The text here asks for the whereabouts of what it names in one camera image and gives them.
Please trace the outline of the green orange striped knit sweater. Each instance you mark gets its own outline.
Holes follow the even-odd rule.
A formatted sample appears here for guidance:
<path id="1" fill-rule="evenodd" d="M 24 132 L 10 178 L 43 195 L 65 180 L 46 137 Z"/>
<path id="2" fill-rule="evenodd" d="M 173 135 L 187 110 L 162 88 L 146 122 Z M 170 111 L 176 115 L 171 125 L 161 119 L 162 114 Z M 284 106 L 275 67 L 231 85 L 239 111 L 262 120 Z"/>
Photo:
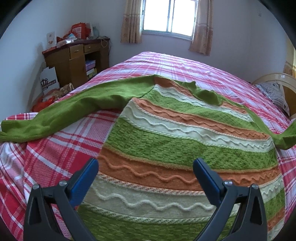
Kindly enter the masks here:
<path id="1" fill-rule="evenodd" d="M 273 240 L 295 206 L 295 123 L 158 75 L 1 123 L 17 240 Z"/>

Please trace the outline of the left beige curtain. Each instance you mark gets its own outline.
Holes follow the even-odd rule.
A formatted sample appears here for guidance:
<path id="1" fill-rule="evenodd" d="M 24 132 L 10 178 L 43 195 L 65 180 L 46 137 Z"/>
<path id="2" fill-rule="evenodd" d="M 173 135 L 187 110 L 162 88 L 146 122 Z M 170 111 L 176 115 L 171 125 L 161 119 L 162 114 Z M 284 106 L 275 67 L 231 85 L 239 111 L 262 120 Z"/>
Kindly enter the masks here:
<path id="1" fill-rule="evenodd" d="M 142 1 L 127 0 L 121 26 L 121 43 L 139 44 L 142 41 Z"/>

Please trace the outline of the red gift bag on desk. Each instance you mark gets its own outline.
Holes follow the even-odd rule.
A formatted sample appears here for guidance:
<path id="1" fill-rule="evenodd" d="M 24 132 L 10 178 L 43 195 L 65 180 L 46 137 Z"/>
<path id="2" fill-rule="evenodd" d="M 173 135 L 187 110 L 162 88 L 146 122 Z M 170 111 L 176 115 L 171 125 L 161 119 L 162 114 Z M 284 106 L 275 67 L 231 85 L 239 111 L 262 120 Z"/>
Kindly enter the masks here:
<path id="1" fill-rule="evenodd" d="M 71 33 L 73 33 L 77 39 L 85 40 L 91 34 L 90 24 L 89 23 L 74 24 L 71 26 Z"/>

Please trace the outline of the dark wooden desk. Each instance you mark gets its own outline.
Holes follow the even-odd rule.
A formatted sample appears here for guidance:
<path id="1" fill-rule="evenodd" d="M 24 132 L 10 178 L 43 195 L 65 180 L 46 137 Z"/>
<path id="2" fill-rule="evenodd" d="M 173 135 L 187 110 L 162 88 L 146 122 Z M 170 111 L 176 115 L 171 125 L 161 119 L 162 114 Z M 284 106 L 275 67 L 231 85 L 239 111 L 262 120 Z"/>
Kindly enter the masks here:
<path id="1" fill-rule="evenodd" d="M 54 67 L 61 86 L 73 84 L 77 88 L 85 84 L 87 76 L 86 62 L 94 61 L 97 73 L 109 68 L 110 38 L 76 40 L 60 48 L 48 49 L 42 54 L 46 66 Z"/>

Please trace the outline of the white printed paper bag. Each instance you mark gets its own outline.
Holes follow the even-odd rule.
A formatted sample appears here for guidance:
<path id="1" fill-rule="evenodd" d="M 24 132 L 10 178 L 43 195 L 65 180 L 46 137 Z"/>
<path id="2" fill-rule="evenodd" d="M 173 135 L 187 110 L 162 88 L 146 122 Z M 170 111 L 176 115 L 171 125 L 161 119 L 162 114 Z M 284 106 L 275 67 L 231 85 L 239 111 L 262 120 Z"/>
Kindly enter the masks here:
<path id="1" fill-rule="evenodd" d="M 55 67 L 45 68 L 40 75 L 40 82 L 43 90 L 43 94 L 48 94 L 51 90 L 59 89 L 59 81 L 56 75 Z"/>

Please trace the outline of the books in desk shelf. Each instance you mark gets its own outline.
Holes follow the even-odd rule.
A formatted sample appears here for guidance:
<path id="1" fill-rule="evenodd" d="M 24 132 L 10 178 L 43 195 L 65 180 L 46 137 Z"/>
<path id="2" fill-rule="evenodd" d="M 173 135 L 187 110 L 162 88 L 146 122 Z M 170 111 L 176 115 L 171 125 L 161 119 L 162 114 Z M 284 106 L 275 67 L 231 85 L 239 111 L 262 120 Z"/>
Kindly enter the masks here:
<path id="1" fill-rule="evenodd" d="M 97 74 L 97 69 L 95 65 L 96 65 L 95 60 L 86 61 L 85 67 L 86 67 L 86 75 L 88 80 L 90 80 Z"/>

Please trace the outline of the right beige curtain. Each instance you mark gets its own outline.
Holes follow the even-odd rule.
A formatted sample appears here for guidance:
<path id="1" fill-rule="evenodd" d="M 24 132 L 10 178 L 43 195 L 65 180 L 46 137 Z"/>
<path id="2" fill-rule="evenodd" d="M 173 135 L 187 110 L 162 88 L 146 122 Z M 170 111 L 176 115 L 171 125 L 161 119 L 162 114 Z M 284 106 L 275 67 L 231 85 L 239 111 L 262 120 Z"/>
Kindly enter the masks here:
<path id="1" fill-rule="evenodd" d="M 200 0 L 197 6 L 197 15 L 193 38 L 189 47 L 191 52 L 209 56 L 213 39 L 213 1 Z"/>

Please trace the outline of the red plastic bag on floor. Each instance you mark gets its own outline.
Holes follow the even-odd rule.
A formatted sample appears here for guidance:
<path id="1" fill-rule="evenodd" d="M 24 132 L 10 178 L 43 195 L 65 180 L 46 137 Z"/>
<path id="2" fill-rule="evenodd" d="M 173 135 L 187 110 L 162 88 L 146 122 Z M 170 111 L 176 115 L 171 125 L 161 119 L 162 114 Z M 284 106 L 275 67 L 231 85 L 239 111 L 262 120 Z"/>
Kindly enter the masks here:
<path id="1" fill-rule="evenodd" d="M 32 112 L 40 112 L 43 109 L 47 108 L 51 104 L 55 102 L 55 97 L 50 97 L 47 101 L 42 102 L 42 99 L 40 98 L 37 103 L 32 107 Z"/>

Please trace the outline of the window with bright light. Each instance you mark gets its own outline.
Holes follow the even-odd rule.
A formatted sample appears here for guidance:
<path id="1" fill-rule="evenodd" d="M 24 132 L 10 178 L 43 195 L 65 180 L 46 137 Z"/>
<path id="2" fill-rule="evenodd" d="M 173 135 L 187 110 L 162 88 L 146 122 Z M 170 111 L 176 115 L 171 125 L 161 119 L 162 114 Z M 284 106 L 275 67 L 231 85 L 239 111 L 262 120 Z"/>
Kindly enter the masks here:
<path id="1" fill-rule="evenodd" d="M 142 1 L 142 32 L 191 40 L 197 11 L 198 1 Z"/>

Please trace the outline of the beige wooden headboard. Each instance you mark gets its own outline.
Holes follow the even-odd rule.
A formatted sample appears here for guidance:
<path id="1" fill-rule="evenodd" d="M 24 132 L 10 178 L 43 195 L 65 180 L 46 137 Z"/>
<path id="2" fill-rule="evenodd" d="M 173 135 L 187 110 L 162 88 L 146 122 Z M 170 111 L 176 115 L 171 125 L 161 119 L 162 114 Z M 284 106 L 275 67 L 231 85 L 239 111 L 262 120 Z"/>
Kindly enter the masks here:
<path id="1" fill-rule="evenodd" d="M 290 116 L 288 118 L 292 120 L 295 118 L 295 78 L 285 73 L 271 73 L 258 78 L 253 85 L 271 81 L 275 81 L 280 85 L 280 89 L 290 109 Z"/>

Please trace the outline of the beige curtain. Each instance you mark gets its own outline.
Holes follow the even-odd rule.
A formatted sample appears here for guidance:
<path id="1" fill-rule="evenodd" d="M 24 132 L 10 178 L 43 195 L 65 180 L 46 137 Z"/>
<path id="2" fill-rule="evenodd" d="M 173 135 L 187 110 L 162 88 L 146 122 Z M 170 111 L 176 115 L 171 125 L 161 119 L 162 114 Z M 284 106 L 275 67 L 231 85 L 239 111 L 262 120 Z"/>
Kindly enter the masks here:
<path id="1" fill-rule="evenodd" d="M 121 26 L 121 43 L 139 44 L 142 41 L 142 1 L 127 0 Z"/>
<path id="2" fill-rule="evenodd" d="M 191 52 L 209 56 L 213 39 L 213 1 L 200 0 L 197 6 L 197 15 L 193 38 L 189 47 Z"/>

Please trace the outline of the red pink plaid bedspread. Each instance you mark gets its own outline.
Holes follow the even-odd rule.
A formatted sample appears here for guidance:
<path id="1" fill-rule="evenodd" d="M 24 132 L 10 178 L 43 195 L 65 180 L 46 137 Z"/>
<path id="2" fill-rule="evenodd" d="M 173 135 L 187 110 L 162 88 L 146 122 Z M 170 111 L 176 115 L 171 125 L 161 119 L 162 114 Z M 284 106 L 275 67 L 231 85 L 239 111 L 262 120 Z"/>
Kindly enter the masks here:
<path id="1" fill-rule="evenodd" d="M 23 240 L 32 186 L 99 171 L 75 209 L 98 240 L 193 240 L 215 211 L 192 164 L 257 184 L 267 239 L 295 210 L 295 122 L 250 83 L 204 63 L 143 52 L 39 113 L 1 122 L 1 220 Z"/>

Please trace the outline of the grey patterned pillow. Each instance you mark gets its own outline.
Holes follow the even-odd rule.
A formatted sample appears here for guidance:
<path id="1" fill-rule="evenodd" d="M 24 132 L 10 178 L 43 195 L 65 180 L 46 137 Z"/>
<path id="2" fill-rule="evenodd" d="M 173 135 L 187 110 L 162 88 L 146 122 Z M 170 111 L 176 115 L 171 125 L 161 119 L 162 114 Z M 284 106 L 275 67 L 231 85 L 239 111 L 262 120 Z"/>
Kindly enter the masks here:
<path id="1" fill-rule="evenodd" d="M 290 116 L 290 109 L 285 97 L 280 89 L 280 85 L 275 82 L 264 82 L 255 85 L 271 102 L 276 105 L 284 114 Z"/>

